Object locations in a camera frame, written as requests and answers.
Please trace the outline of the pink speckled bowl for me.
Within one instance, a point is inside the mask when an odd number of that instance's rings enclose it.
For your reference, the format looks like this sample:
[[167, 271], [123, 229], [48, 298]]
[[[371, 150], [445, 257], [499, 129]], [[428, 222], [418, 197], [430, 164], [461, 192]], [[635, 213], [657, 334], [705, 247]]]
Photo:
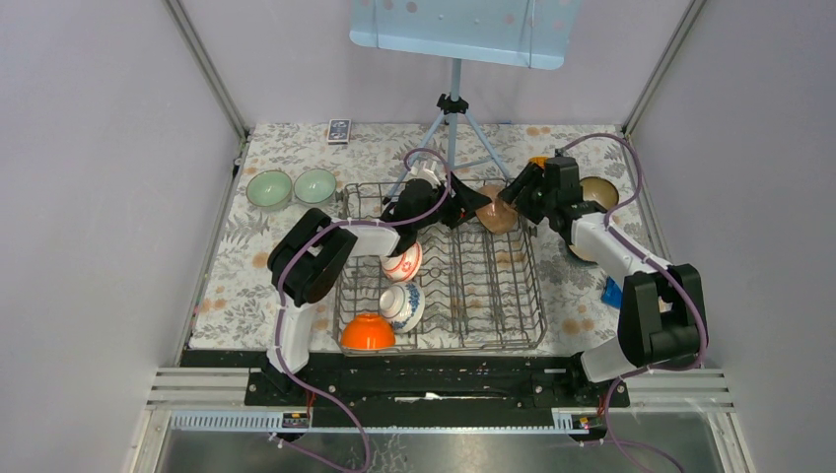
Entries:
[[491, 202], [478, 209], [476, 217], [494, 235], [506, 234], [518, 221], [518, 212], [498, 196], [502, 190], [503, 187], [498, 184], [485, 184], [478, 189]]

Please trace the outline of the dark teal gold bowl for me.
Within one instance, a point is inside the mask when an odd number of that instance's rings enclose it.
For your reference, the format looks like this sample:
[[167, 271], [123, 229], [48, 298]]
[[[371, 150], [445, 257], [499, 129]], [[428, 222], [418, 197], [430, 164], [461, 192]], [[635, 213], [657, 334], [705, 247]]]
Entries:
[[590, 256], [587, 252], [584, 252], [575, 245], [571, 244], [568, 239], [564, 240], [564, 244], [566, 246], [567, 254], [574, 260], [582, 262], [583, 264], [596, 265], [596, 261], [593, 256]]

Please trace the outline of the dark brown patterned bowl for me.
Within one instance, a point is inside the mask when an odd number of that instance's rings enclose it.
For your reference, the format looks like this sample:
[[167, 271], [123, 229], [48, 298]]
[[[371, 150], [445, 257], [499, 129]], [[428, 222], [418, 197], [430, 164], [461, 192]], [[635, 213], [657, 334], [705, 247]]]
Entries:
[[580, 180], [583, 198], [599, 204], [605, 211], [617, 206], [620, 195], [616, 186], [609, 180], [599, 176], [587, 176]]

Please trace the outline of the pale green checkered bowl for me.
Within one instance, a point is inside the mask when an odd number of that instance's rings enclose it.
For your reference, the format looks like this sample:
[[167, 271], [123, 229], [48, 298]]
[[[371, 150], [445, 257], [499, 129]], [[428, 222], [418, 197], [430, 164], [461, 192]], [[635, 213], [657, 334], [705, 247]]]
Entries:
[[330, 203], [337, 191], [336, 176], [327, 169], [309, 169], [294, 182], [294, 195], [300, 203], [320, 207]]

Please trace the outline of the light green bowl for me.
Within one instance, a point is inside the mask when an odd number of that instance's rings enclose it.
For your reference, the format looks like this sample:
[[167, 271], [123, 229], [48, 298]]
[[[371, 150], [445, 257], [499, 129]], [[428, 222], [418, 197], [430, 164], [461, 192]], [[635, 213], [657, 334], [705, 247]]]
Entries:
[[292, 199], [293, 181], [281, 170], [267, 170], [248, 183], [245, 196], [254, 207], [263, 211], [280, 210]]

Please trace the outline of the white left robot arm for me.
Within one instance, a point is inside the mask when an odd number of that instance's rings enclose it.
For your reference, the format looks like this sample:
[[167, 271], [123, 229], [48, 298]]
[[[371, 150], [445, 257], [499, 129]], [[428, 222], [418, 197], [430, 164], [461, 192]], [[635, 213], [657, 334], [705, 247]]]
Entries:
[[273, 342], [267, 349], [277, 371], [268, 380], [268, 392], [284, 405], [305, 395], [306, 380], [298, 371], [310, 358], [311, 312], [331, 292], [350, 258], [400, 256], [416, 243], [420, 230], [435, 224], [453, 229], [491, 203], [490, 197], [451, 175], [440, 184], [407, 180], [377, 219], [337, 221], [318, 208], [304, 213], [267, 261], [278, 295]]

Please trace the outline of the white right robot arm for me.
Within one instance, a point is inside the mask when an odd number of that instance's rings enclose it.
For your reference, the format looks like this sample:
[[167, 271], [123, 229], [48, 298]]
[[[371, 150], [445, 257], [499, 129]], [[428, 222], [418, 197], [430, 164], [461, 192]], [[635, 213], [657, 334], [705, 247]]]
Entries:
[[699, 272], [652, 255], [614, 225], [609, 210], [585, 199], [574, 159], [529, 163], [498, 196], [529, 221], [546, 220], [622, 292], [615, 337], [578, 354], [580, 369], [565, 380], [571, 401], [589, 406], [605, 381], [643, 369], [684, 371], [700, 364], [708, 335]]

